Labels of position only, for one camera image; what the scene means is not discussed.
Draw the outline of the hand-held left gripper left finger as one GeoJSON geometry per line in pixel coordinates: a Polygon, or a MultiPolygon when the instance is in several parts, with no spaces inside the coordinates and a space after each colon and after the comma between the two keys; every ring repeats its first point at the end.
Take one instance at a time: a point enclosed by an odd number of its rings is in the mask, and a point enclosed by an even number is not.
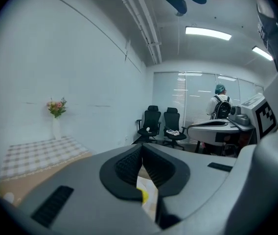
{"type": "Polygon", "coordinates": [[[30,235],[153,235],[159,226],[137,188],[141,145],[110,150],[69,164],[20,203],[30,235]]]}

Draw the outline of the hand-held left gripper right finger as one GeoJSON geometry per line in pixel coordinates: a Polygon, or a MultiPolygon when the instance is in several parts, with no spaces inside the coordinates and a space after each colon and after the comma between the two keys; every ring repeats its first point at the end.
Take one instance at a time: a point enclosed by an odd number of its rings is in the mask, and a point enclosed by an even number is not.
{"type": "Polygon", "coordinates": [[[142,221],[145,230],[223,230],[233,202],[221,187],[228,171],[211,163],[232,167],[235,159],[183,151],[160,145],[141,146],[143,166],[158,190],[154,221],[142,221]]]}

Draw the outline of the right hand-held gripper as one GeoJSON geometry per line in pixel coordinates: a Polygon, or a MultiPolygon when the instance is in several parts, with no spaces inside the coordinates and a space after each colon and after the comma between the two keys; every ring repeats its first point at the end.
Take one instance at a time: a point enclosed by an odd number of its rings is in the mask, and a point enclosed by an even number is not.
{"type": "Polygon", "coordinates": [[[277,128],[275,115],[264,95],[256,94],[240,105],[233,106],[227,119],[211,119],[196,123],[188,127],[187,133],[196,141],[223,146],[225,141],[222,136],[239,133],[240,130],[243,132],[252,130],[256,140],[260,141],[277,128]],[[235,126],[228,125],[228,120],[235,126]]]}

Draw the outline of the white plate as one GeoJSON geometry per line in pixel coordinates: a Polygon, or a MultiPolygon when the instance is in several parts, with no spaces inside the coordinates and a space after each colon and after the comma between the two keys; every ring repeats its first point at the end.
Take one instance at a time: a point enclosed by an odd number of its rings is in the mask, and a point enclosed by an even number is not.
{"type": "Polygon", "coordinates": [[[137,177],[137,188],[144,189],[149,194],[149,199],[144,205],[157,203],[158,189],[156,188],[156,186],[154,185],[154,183],[151,180],[138,176],[137,177]]]}

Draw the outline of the black office chair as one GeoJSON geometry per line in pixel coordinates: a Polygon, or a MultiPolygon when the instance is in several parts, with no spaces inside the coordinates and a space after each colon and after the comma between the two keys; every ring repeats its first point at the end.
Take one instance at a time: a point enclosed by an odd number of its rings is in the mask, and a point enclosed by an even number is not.
{"type": "Polygon", "coordinates": [[[180,127],[179,120],[180,120],[180,114],[178,113],[177,108],[170,108],[168,107],[166,112],[163,114],[165,126],[164,126],[164,140],[162,141],[162,144],[164,146],[171,146],[172,148],[180,147],[183,151],[185,151],[185,148],[178,144],[178,141],[182,141],[186,139],[185,135],[185,127],[180,127]],[[166,130],[171,129],[174,131],[179,131],[179,136],[173,136],[166,133],[166,130]]]}
{"type": "Polygon", "coordinates": [[[153,143],[157,142],[155,137],[160,133],[160,122],[161,112],[159,111],[158,106],[150,105],[147,110],[144,112],[143,119],[137,119],[138,125],[138,134],[143,142],[153,143]]]}

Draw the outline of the white window blinds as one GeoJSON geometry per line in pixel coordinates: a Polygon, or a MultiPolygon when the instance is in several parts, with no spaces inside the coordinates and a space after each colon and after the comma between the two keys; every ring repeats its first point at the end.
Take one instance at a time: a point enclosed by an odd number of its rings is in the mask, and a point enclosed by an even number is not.
{"type": "Polygon", "coordinates": [[[263,87],[236,77],[200,72],[156,72],[153,76],[152,104],[161,113],[176,108],[180,114],[179,126],[210,119],[206,114],[209,100],[215,95],[217,84],[223,84],[233,104],[239,105],[255,94],[262,94],[263,87]]]}

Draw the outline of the checkered beige tablecloth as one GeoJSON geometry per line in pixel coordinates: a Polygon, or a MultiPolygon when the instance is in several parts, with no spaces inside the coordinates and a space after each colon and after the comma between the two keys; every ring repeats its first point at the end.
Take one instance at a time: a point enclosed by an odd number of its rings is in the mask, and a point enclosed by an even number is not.
{"type": "Polygon", "coordinates": [[[69,164],[91,155],[92,152],[71,136],[12,145],[2,162],[0,197],[18,206],[37,185],[69,164]]]}

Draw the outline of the white vase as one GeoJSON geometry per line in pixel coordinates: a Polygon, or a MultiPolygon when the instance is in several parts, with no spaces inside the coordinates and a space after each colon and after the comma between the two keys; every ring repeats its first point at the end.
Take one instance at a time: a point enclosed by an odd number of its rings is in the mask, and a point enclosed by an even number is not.
{"type": "Polygon", "coordinates": [[[56,140],[61,139],[61,128],[60,128],[60,121],[57,117],[52,118],[52,128],[53,134],[56,140]]]}

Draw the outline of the pink flower bouquet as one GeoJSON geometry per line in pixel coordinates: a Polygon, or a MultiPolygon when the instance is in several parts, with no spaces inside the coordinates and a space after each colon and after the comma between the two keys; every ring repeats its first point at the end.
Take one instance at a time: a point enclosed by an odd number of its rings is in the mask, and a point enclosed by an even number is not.
{"type": "Polygon", "coordinates": [[[67,101],[65,98],[61,98],[60,101],[49,101],[47,102],[46,106],[49,112],[53,115],[54,118],[60,117],[66,110],[66,103],[67,101]]]}

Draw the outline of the long ceiling light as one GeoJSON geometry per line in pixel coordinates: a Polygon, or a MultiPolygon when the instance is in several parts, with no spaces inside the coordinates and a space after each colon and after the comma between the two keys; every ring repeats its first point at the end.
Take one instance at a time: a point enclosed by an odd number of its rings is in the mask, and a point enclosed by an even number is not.
{"type": "Polygon", "coordinates": [[[208,36],[208,37],[218,38],[226,41],[229,41],[232,37],[232,35],[224,32],[220,32],[212,29],[198,28],[198,27],[186,27],[185,33],[189,35],[208,36]]]}
{"type": "Polygon", "coordinates": [[[268,54],[267,52],[263,51],[262,49],[260,49],[257,46],[254,46],[252,48],[252,51],[257,53],[257,54],[259,54],[259,55],[261,55],[262,57],[266,58],[269,61],[273,61],[273,58],[272,58],[272,56],[270,54],[268,54]]]}

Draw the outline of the white ceiling conduit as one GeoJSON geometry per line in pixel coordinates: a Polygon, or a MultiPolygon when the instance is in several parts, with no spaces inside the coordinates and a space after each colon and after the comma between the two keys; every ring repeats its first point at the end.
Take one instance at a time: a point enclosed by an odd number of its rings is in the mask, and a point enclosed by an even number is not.
{"type": "Polygon", "coordinates": [[[153,60],[153,63],[162,63],[161,41],[157,33],[156,20],[147,0],[121,0],[137,25],[153,60]]]}

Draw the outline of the person's black clothing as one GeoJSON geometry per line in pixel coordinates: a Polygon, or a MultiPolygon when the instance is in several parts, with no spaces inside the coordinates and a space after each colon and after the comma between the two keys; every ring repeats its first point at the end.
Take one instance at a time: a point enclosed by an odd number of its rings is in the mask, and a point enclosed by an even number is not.
{"type": "Polygon", "coordinates": [[[258,12],[258,32],[263,43],[273,58],[276,70],[278,70],[278,7],[269,1],[274,17],[270,18],[258,12]]]}

